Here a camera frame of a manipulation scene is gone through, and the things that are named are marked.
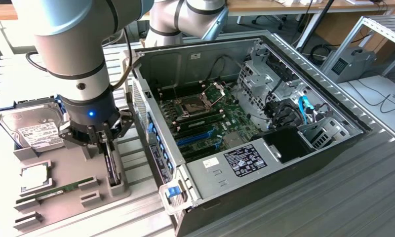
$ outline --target metal rack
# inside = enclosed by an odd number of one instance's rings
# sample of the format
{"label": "metal rack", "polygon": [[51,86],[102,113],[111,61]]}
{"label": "metal rack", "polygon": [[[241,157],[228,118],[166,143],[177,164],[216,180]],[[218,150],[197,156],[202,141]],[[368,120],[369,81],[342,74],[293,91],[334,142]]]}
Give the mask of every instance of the metal rack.
{"label": "metal rack", "polygon": [[[357,35],[362,26],[368,27],[372,31],[378,33],[382,37],[385,37],[388,40],[391,40],[395,43],[395,15],[361,16],[348,36],[345,37],[341,46],[336,50],[336,53],[332,55],[330,60],[328,60],[321,65],[320,70],[324,74],[326,74],[332,69],[337,59],[340,58],[340,55],[344,49],[348,47],[353,37]],[[382,74],[388,73],[393,66],[395,66],[395,60],[392,61],[389,66],[384,69]]]}

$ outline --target robotic arm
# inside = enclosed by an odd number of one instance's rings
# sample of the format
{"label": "robotic arm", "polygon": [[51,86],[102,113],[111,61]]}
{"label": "robotic arm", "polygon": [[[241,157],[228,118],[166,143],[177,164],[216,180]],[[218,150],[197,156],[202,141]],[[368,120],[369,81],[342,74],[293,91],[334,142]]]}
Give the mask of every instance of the robotic arm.
{"label": "robotic arm", "polygon": [[[79,146],[97,146],[110,185],[117,185],[111,140],[123,136],[133,114],[114,106],[101,41],[141,18],[153,0],[11,1],[18,19],[33,31],[35,49],[53,76],[49,84],[69,115],[58,135]],[[146,45],[180,43],[180,31],[214,39],[226,13],[224,0],[157,0]]]}

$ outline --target green circuit board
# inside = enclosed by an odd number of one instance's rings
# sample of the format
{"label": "green circuit board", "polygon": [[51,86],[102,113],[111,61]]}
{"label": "green circuit board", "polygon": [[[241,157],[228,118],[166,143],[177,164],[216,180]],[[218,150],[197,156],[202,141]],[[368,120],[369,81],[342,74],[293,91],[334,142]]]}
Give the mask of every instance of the green circuit board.
{"label": "green circuit board", "polygon": [[220,86],[206,86],[205,98],[198,93],[158,103],[186,162],[244,144],[260,132],[238,104],[233,103],[228,88],[221,87],[225,95],[220,98]]}

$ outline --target blue pcie slot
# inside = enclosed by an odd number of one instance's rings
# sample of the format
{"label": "blue pcie slot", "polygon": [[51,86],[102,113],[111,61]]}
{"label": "blue pcie slot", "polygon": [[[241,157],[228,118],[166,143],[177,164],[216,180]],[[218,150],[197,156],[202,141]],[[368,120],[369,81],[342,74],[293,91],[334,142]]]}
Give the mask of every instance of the blue pcie slot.
{"label": "blue pcie slot", "polygon": [[194,141],[209,138],[212,136],[213,131],[214,131],[214,128],[208,132],[204,132],[204,133],[201,133],[201,134],[198,134],[196,136],[188,137],[188,138],[177,141],[177,146],[182,146],[182,145],[186,145],[186,144],[189,144],[189,143],[192,143]]}

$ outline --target desk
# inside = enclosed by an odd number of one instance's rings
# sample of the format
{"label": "desk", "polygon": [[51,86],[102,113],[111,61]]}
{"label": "desk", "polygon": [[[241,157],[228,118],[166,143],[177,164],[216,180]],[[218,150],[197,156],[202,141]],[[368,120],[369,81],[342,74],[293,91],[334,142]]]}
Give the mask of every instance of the desk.
{"label": "desk", "polygon": [[[395,0],[385,0],[388,5],[388,10],[384,14],[391,14],[395,10]],[[324,0],[322,3],[313,4],[309,7],[308,13],[312,13],[312,18],[308,22],[306,28],[302,32],[302,36],[297,42],[297,47],[300,47],[304,39],[306,38],[308,32],[313,26],[316,19],[318,18],[320,12],[326,4]],[[302,5],[300,3],[293,3],[290,6],[285,7],[277,2],[272,0],[228,0],[228,16],[238,16],[237,24],[242,21],[242,16],[257,16],[257,15],[288,15],[288,14],[304,14],[306,11],[308,5]],[[332,6],[328,10],[328,13],[333,12],[365,12],[365,11],[376,11],[376,5],[352,5],[345,0],[334,0]],[[17,14],[11,4],[1,4],[0,5],[0,20],[15,20]],[[145,14],[139,20],[147,20],[149,16]],[[11,52],[10,46],[2,45],[1,53],[5,55]]]}

